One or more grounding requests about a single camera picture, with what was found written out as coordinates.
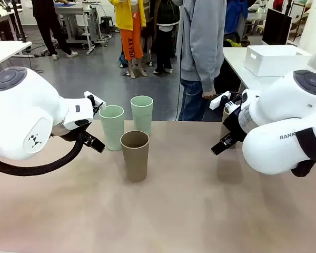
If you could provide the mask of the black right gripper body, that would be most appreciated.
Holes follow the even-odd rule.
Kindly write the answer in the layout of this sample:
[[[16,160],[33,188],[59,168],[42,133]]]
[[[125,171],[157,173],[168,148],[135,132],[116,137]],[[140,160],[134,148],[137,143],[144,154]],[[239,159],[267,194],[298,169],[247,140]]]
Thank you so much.
[[[244,139],[246,137],[246,132],[239,123],[240,112],[241,107],[239,105],[226,105],[224,107],[225,119],[222,121],[224,128],[223,137],[229,133],[234,135],[237,139]]]

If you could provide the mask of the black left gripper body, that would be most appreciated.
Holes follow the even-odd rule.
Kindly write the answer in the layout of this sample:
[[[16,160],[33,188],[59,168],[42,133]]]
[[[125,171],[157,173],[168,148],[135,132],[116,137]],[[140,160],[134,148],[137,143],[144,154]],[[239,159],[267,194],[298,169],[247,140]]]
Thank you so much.
[[[83,143],[87,147],[95,147],[95,140],[96,137],[88,133],[87,131],[82,131],[81,134],[83,135]]]

